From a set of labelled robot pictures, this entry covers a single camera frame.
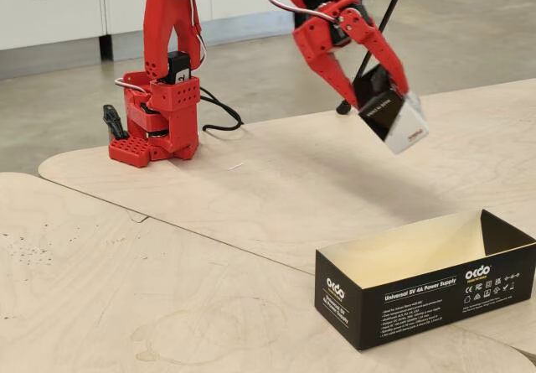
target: black cable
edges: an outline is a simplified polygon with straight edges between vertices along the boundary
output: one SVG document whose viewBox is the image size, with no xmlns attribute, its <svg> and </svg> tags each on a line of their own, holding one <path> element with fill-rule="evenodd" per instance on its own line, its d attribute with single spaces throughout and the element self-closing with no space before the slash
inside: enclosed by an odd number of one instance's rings
<svg viewBox="0 0 536 373">
<path fill-rule="evenodd" d="M 241 126 L 244 125 L 244 122 L 242 122 L 242 117 L 240 117 L 240 114 L 233 109 L 232 107 L 225 105 L 222 101 L 220 101 L 216 96 L 214 96 L 209 90 L 205 90 L 203 87 L 200 87 L 201 91 L 207 94 L 208 96 L 201 96 L 201 100 L 212 103 L 216 106 L 221 107 L 224 111 L 227 112 L 227 114 L 233 119 L 236 120 L 236 124 L 232 127 L 224 127 L 224 126 L 215 126 L 214 124 L 205 124 L 203 126 L 203 131 L 206 132 L 207 130 L 220 130 L 221 132 L 232 132 L 234 130 L 238 130 Z"/>
</svg>

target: open box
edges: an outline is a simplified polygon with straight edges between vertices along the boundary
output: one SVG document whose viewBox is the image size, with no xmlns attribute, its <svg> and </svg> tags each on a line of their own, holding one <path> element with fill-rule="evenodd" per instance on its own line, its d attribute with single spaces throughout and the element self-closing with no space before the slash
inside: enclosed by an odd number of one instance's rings
<svg viewBox="0 0 536 373">
<path fill-rule="evenodd" d="M 315 307 L 357 350 L 527 300 L 536 241 L 485 210 L 317 250 Z"/>
</svg>

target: wire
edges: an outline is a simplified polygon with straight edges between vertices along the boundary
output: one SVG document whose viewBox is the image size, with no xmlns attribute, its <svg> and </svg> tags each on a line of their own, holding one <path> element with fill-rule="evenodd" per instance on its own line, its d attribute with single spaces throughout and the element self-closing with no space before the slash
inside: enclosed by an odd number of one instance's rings
<svg viewBox="0 0 536 373">
<path fill-rule="evenodd" d="M 274 6 L 282 8 L 283 10 L 286 10 L 286 11 L 292 11 L 293 13 L 309 14 L 309 15 L 313 15 L 315 17 L 323 18 L 323 19 L 325 19 L 326 21 L 328 21 L 330 23 L 337 23 L 337 20 L 334 17 L 331 17 L 331 16 L 329 16 L 329 15 L 327 15 L 325 13 L 321 13 L 320 11 L 314 11 L 314 10 L 309 10 L 309 9 L 306 9 L 306 8 L 287 6 L 286 4 L 280 3 L 277 0 L 268 0 L 268 1 L 270 3 L 272 3 Z"/>
<path fill-rule="evenodd" d="M 232 127 L 223 127 L 223 126 L 215 126 L 214 124 L 205 124 L 203 126 L 203 131 L 206 132 L 209 129 L 212 130 L 220 130 L 222 132 L 232 132 L 234 130 L 238 130 L 241 126 L 244 125 L 244 122 L 242 122 L 242 117 L 240 117 L 240 114 L 233 109 L 232 107 L 225 105 L 223 102 L 221 102 L 216 96 L 212 95 L 212 93 L 208 90 L 205 90 L 203 87 L 200 87 L 201 91 L 207 94 L 208 96 L 201 96 L 201 99 L 203 101 L 212 103 L 216 106 L 221 107 L 224 111 L 227 112 L 227 114 L 231 117 L 233 117 L 236 120 L 236 124 Z"/>
<path fill-rule="evenodd" d="M 114 84 L 118 86 L 122 86 L 123 88 L 130 88 L 132 90 L 143 92 L 144 94 L 147 94 L 147 91 L 145 91 L 143 88 L 141 88 L 138 85 L 133 84 L 127 84 L 126 82 L 123 82 L 122 78 L 118 78 L 117 80 L 114 80 Z"/>
<path fill-rule="evenodd" d="M 193 13 L 193 0 L 190 0 L 190 14 L 192 15 L 192 26 L 195 27 L 195 15 Z M 203 66 L 205 60 L 208 57 L 207 46 L 204 44 L 203 37 L 201 36 L 199 32 L 197 33 L 197 37 L 198 37 L 199 43 L 201 43 L 201 49 L 203 49 L 203 57 L 201 58 L 199 62 L 199 67 L 197 69 L 193 69 L 192 71 L 199 70 Z"/>
</svg>

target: concrete floor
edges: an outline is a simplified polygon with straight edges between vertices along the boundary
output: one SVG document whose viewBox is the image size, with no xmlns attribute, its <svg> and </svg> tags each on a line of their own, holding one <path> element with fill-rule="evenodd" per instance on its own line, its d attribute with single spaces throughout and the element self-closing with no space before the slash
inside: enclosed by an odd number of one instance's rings
<svg viewBox="0 0 536 373">
<path fill-rule="evenodd" d="M 379 20 L 387 1 L 365 4 Z M 412 89 L 426 95 L 536 77 L 534 14 L 536 0 L 401 0 L 386 34 Z M 354 46 L 338 57 L 352 74 L 363 54 Z M 0 171 L 35 174 L 56 153 L 105 145 L 101 107 L 122 108 L 113 80 L 141 68 L 130 60 L 0 81 Z M 210 48 L 198 74 L 246 122 L 331 110 L 340 102 L 289 36 Z M 201 103 L 199 121 L 228 120 Z"/>
</svg>

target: wooden table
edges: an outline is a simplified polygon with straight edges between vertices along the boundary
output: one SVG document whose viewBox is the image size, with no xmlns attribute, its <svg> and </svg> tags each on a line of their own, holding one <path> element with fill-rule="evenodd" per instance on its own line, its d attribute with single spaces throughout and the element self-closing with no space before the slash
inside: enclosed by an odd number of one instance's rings
<svg viewBox="0 0 536 373">
<path fill-rule="evenodd" d="M 309 274 L 28 175 L 0 194 L 1 371 L 536 371 L 455 327 L 358 353 Z"/>
<path fill-rule="evenodd" d="M 536 235 L 534 92 L 536 80 L 525 80 L 425 97 L 431 135 L 398 157 L 357 115 L 327 112 L 202 134 L 190 162 L 136 169 L 92 148 L 53 157 L 39 172 L 313 273 L 318 247 L 461 210 L 487 208 Z M 460 325 L 536 355 L 534 308 Z M 499 329 L 506 313 L 515 324 Z"/>
</svg>

